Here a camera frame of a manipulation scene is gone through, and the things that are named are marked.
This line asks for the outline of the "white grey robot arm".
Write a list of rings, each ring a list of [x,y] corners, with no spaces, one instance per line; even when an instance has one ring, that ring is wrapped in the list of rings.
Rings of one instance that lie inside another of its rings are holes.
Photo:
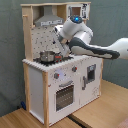
[[[56,25],[53,38],[61,54],[88,55],[103,59],[128,59],[128,38],[121,38],[107,47],[91,45],[92,30],[78,15],[70,16],[63,25]]]

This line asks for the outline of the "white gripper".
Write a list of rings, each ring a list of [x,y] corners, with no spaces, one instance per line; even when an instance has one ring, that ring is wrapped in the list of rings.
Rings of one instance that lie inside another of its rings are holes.
[[[57,28],[53,29],[53,40],[57,44],[61,55],[67,57],[70,53],[69,47],[66,44],[66,40],[59,37],[59,30]]]

